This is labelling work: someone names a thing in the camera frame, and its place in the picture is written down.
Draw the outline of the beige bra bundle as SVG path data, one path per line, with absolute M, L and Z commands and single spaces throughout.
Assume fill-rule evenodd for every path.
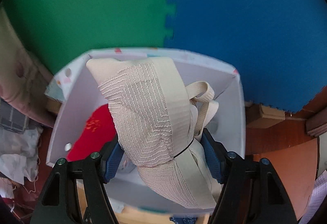
M 219 104 L 208 82 L 184 84 L 168 57 L 98 58 L 87 69 L 108 102 L 118 141 L 155 193 L 184 208 L 214 208 L 221 185 L 201 137 Z

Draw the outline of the navy patterned underwear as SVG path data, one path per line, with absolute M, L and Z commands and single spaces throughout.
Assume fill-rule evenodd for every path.
M 174 224 L 195 224 L 197 217 L 170 217 L 170 221 Z

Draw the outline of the red underwear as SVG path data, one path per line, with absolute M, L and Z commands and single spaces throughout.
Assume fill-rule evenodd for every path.
M 116 136 L 113 118 L 107 104 L 96 109 L 86 121 L 83 132 L 68 152 L 68 161 L 79 161 L 102 147 Z

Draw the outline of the white storage box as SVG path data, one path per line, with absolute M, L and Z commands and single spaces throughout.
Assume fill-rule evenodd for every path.
M 65 146 L 80 137 L 87 119 L 106 100 L 97 88 L 86 62 L 91 58 L 114 58 L 120 61 L 147 57 L 170 57 L 184 84 L 207 81 L 215 91 L 219 108 L 206 126 L 215 141 L 228 151 L 245 156 L 245 109 L 241 78 L 236 69 L 215 58 L 171 48 L 108 48 L 91 50 L 61 69 L 54 79 L 63 91 L 62 104 L 49 143 L 46 164 L 53 167 L 59 158 L 66 158 Z M 142 210 L 179 216 L 204 215 L 213 209 L 187 209 L 153 192 L 139 177 L 136 169 L 129 174 L 117 172 L 105 185 L 109 198 Z

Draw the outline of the crumpled cloth pile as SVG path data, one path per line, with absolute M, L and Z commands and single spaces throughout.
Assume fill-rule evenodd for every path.
M 33 211 L 39 173 L 38 145 L 43 126 L 55 118 L 44 92 L 52 74 L 27 51 L 1 9 L 1 197 Z

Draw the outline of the blue foam mat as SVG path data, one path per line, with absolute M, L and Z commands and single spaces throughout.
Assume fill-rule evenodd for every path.
M 167 0 L 167 48 L 235 66 L 247 101 L 298 112 L 326 86 L 325 0 Z

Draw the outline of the green foam mat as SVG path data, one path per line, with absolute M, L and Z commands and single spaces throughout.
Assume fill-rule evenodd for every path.
M 57 73 L 95 48 L 162 47 L 172 35 L 166 0 L 3 0 L 20 40 Z

